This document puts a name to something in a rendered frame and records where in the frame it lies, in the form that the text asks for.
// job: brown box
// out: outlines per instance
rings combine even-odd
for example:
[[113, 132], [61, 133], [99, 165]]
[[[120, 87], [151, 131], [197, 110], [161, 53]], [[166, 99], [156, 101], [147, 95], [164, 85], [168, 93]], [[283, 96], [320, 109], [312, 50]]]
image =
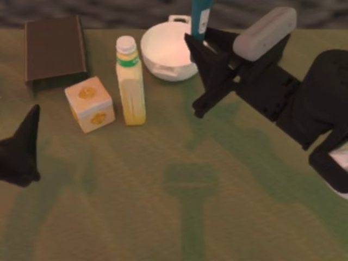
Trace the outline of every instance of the brown box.
[[27, 86], [45, 89], [54, 83], [67, 87], [88, 77], [84, 36], [78, 16], [26, 23]]

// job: green label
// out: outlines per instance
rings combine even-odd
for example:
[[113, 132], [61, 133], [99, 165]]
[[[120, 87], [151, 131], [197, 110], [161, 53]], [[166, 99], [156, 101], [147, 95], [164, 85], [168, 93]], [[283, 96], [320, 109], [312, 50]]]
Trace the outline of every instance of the green label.
[[132, 60], [128, 60], [128, 61], [124, 61], [124, 60], [117, 58], [117, 62], [122, 67], [133, 67], [134, 65], [136, 65], [139, 62], [139, 56], [135, 57]]

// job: wooden table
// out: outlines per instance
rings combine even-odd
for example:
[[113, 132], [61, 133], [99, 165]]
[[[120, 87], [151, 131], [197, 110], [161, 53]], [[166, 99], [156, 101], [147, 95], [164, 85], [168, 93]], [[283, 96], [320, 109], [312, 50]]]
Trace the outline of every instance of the wooden table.
[[[308, 165], [311, 150], [235, 95], [199, 120], [191, 109], [203, 92], [198, 75], [169, 84], [144, 70], [147, 123], [123, 124], [115, 40], [125, 34], [139, 42], [143, 31], [86, 31], [92, 75], [117, 119], [85, 135], [64, 86], [35, 97], [26, 90], [23, 31], [0, 30], [0, 136], [12, 135], [32, 104], [42, 108], [42, 180], [26, 189], [0, 183], [0, 260], [346, 260], [348, 201]], [[347, 47], [348, 30], [297, 30], [281, 66], [303, 79], [319, 53]], [[169, 195], [164, 181], [183, 173], [211, 179]]]

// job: white bottle cap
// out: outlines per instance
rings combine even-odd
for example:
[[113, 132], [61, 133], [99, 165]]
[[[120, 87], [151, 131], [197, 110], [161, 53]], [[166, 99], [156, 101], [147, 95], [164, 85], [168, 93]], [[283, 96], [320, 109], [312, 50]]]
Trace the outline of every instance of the white bottle cap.
[[136, 50], [136, 43], [133, 37], [124, 35], [116, 40], [116, 50], [122, 54], [131, 54]]

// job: floor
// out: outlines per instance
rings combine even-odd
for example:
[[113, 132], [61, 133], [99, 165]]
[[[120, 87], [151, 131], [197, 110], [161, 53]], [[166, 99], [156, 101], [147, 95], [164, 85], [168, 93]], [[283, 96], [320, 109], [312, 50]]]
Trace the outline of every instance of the floor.
[[[149, 28], [189, 14], [189, 0], [1, 0], [0, 27], [78, 14], [85, 28]], [[298, 28], [348, 28], [348, 0], [214, 0], [209, 26], [246, 28], [276, 6], [298, 13]]]

